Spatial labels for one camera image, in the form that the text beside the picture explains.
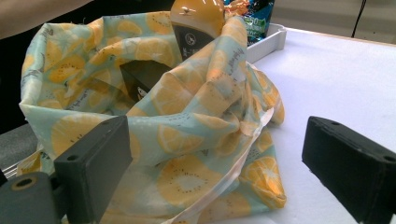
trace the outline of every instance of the gray surface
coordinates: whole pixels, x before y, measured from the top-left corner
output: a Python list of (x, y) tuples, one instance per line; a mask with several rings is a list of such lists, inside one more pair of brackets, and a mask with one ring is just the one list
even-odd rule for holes
[(37, 145), (37, 138), (29, 124), (0, 134), (0, 168), (3, 170), (28, 157)]

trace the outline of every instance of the plastic bag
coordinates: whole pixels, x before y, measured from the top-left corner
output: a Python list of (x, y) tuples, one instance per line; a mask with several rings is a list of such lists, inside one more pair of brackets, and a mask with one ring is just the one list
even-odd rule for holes
[[(279, 93), (246, 62), (240, 18), (181, 62), (169, 12), (44, 24), (27, 50), (20, 107), (39, 145), (19, 174), (52, 162), (105, 119), (127, 115), (133, 163), (101, 223), (207, 222), (283, 207), (268, 122)], [(120, 65), (153, 60), (172, 70), (139, 102)]]

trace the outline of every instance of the label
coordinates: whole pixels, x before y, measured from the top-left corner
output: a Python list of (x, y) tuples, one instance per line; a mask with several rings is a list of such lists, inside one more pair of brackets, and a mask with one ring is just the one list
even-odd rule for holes
[(174, 25), (173, 29), (183, 61), (190, 58), (192, 54), (198, 52), (214, 39), (207, 33), (190, 27)]

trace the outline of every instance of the bottle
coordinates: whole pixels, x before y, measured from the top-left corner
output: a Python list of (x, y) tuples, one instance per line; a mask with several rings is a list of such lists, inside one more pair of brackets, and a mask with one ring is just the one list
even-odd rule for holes
[(184, 61), (221, 34), (223, 0), (176, 0), (171, 22)]

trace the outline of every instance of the reusable bag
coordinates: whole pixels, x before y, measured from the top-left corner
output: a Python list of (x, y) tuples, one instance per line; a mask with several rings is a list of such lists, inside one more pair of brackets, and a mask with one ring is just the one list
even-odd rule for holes
[[(44, 24), (21, 77), (21, 110), (39, 144), (18, 174), (52, 173), (94, 126), (127, 115), (133, 162), (101, 223), (205, 223), (283, 207), (266, 125), (284, 109), (246, 52), (238, 17), (184, 62), (166, 11)], [(138, 102), (120, 72), (136, 60), (172, 68)]]

